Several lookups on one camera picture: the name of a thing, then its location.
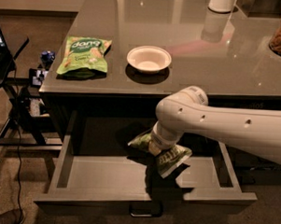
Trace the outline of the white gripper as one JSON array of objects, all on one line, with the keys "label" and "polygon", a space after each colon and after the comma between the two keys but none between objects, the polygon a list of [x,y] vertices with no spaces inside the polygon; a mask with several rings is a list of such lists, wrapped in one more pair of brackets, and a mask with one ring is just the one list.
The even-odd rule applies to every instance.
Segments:
[{"label": "white gripper", "polygon": [[168,149],[177,144],[185,133],[185,128],[172,121],[157,121],[152,128],[151,141],[148,142],[148,151],[153,156],[162,153],[162,149]]}]

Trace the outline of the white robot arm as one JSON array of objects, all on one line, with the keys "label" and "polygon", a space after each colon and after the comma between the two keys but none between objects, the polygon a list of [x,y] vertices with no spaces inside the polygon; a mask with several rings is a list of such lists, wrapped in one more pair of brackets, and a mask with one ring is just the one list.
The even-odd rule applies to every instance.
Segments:
[{"label": "white robot arm", "polygon": [[159,101],[151,141],[173,147],[185,133],[198,134],[281,164],[281,111],[215,107],[205,91],[189,86]]}]

